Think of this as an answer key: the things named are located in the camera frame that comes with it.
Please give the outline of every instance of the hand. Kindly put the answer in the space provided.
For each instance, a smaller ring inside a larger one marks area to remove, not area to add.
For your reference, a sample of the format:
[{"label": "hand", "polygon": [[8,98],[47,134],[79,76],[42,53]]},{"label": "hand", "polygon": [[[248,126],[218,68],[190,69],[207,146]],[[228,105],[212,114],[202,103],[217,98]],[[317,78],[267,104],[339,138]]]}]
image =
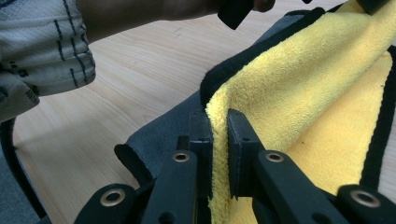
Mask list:
[{"label": "hand", "polygon": [[[179,21],[219,12],[227,0],[77,0],[90,43],[158,20]],[[275,0],[252,0],[270,10]]]},{"label": "hand", "polygon": [[[252,0],[253,10],[265,12],[270,10],[275,0]],[[226,0],[163,0],[163,19],[178,21],[203,17],[217,13]]]}]

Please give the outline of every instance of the black trim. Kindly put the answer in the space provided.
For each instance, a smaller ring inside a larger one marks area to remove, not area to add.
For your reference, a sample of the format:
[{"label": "black trim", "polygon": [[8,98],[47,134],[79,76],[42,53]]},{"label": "black trim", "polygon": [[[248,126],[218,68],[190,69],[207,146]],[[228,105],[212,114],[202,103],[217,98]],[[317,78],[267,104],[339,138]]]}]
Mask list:
[{"label": "black trim", "polygon": [[54,20],[53,22],[55,23],[56,32],[58,33],[59,39],[60,40],[64,39],[64,36],[62,35],[61,27],[59,26],[58,20]]},{"label": "black trim", "polygon": [[288,13],[285,14],[285,16],[305,16],[307,14],[309,14],[311,12],[311,10],[294,10],[294,11],[290,11]]},{"label": "black trim", "polygon": [[85,39],[85,34],[82,34],[82,35],[81,35],[81,40],[82,40],[82,42],[85,43],[85,45],[88,46],[88,41]]},{"label": "black trim", "polygon": [[38,99],[38,97],[35,95],[35,93],[32,91],[32,89],[29,89],[26,93],[25,93],[26,97],[32,102],[32,104],[38,105],[38,103],[40,103],[40,100]]},{"label": "black trim", "polygon": [[74,26],[73,18],[72,18],[71,14],[70,14],[69,5],[67,5],[66,0],[64,0],[64,9],[66,10],[66,14],[67,14],[67,17],[68,17],[68,19],[69,19],[70,26],[71,26],[72,29],[73,29],[73,34],[74,34],[74,36],[76,36],[76,35],[77,35],[76,28],[75,28],[75,26]]},{"label": "black trim", "polygon": [[73,68],[70,68],[70,75],[72,76],[73,82],[74,82],[75,87],[77,89],[78,88],[78,83],[77,83],[76,77],[74,76],[74,69]]},{"label": "black trim", "polygon": [[114,152],[122,164],[132,173],[140,186],[148,183],[153,179],[151,172],[145,163],[140,160],[139,156],[128,145],[116,145]]},{"label": "black trim", "polygon": [[62,43],[61,43],[61,41],[56,41],[56,43],[58,44],[58,52],[59,52],[59,55],[61,56],[61,59],[62,59],[62,61],[64,62],[65,61],[65,59],[64,59],[64,51],[62,50]]},{"label": "black trim", "polygon": [[278,45],[280,42],[303,30],[305,27],[317,21],[325,13],[323,8],[317,7],[313,9],[306,16],[271,36],[244,51],[234,55],[232,58],[225,60],[223,63],[216,65],[209,72],[206,73],[204,80],[201,83],[201,104],[206,107],[206,104],[212,98],[213,94],[219,87],[228,79],[234,76],[245,65],[249,64],[253,59],[258,57],[268,49]]},{"label": "black trim", "polygon": [[74,56],[75,56],[75,58],[77,59],[79,65],[81,66],[82,74],[84,75],[84,82],[85,82],[85,84],[88,84],[87,74],[85,73],[85,64],[84,64],[84,62],[78,57],[77,49],[76,49],[76,43],[75,43],[75,41],[74,41],[74,38],[72,37],[72,38],[70,39],[70,41],[71,41],[72,46],[73,46],[73,53],[74,53]]},{"label": "black trim", "polygon": [[32,205],[33,209],[35,209],[37,215],[40,218],[43,218],[47,215],[47,213],[41,205],[41,202],[35,195],[35,191],[30,185],[30,182],[21,167],[20,161],[16,153],[16,148],[13,144],[12,136],[14,132],[15,120],[16,119],[10,119],[1,123],[0,125],[0,138],[4,157],[6,158],[9,170],[11,171],[14,178],[17,180],[29,203]]},{"label": "black trim", "polygon": [[396,106],[396,47],[391,46],[388,51],[392,56],[393,65],[385,82],[381,108],[366,160],[364,161],[360,182],[362,186],[375,190],[378,190],[382,159],[389,140]]},{"label": "black trim", "polygon": [[32,90],[32,92],[33,92],[35,95],[37,95],[37,96],[40,95],[40,90],[38,89],[37,86],[33,85],[30,89]]},{"label": "black trim", "polygon": [[333,8],[331,8],[331,9],[329,9],[328,12],[335,12],[335,11],[337,11],[338,8],[340,8],[342,5],[343,5],[343,4],[338,5],[338,6],[336,6],[336,7],[333,7]]},{"label": "black trim", "polygon": [[0,8],[2,8],[2,7],[8,7],[9,5],[11,5],[11,4],[14,3],[14,2],[15,2],[15,0],[6,1],[5,3],[0,4]]}]

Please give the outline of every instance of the wooden table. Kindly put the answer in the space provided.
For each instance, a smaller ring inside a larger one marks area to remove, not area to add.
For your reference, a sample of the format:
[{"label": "wooden table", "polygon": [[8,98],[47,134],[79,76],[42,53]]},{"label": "wooden table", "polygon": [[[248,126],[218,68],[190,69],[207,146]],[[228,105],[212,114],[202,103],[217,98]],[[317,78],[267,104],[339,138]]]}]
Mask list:
[{"label": "wooden table", "polygon": [[[282,0],[268,13],[250,13],[236,31],[213,15],[158,21],[93,43],[97,78],[91,85],[42,97],[17,118],[19,158],[52,222],[72,223],[105,185],[138,187],[114,146],[197,91],[206,71],[250,46],[288,11],[341,2]],[[395,200],[391,153],[382,188]]]}]

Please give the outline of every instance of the white fabric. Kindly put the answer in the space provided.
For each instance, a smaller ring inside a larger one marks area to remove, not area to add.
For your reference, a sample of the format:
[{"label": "white fabric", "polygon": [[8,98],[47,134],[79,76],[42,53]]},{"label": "white fabric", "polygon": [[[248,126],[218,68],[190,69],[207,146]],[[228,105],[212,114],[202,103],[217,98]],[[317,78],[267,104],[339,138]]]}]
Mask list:
[{"label": "white fabric", "polygon": [[85,33],[76,0],[0,0],[0,122],[94,80]]}]

